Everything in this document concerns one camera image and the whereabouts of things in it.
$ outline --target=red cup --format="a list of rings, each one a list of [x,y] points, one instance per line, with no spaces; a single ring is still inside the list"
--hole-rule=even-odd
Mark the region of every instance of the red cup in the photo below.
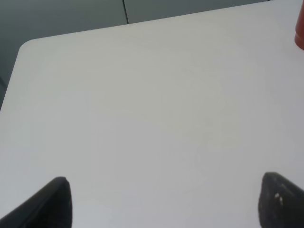
[[[299,48],[304,50],[304,2],[301,7],[298,22],[295,27],[295,38],[294,41]]]

